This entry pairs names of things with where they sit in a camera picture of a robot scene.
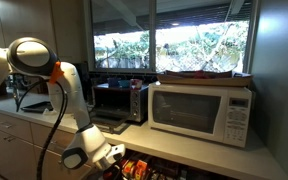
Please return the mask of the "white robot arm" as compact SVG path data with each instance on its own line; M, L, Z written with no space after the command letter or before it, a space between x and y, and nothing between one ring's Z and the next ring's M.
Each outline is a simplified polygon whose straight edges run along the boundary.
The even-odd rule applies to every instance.
M125 155L123 144L108 144L90 121L76 67L59 60L48 44L37 38L24 37L7 48L0 48L0 85L12 73L43 78L53 110L71 114L76 121L78 130L62 153L66 168L77 169L91 162L106 169Z

